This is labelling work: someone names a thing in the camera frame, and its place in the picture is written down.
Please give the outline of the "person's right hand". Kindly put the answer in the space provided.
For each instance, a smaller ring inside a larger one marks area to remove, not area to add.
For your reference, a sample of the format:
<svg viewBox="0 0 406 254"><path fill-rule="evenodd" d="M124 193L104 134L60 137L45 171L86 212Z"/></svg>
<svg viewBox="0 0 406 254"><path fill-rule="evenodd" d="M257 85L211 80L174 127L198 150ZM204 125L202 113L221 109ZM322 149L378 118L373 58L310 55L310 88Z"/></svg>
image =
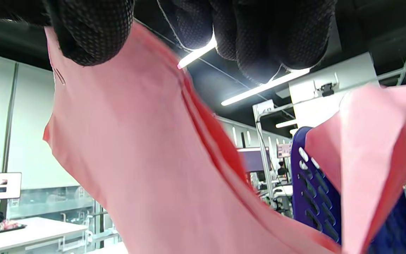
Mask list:
<svg viewBox="0 0 406 254"><path fill-rule="evenodd" d="M267 83L280 68L302 70L326 54L336 0L159 0L182 47L214 37L247 78ZM134 21L133 0L45 0L62 53L81 66L114 58Z"/></svg>

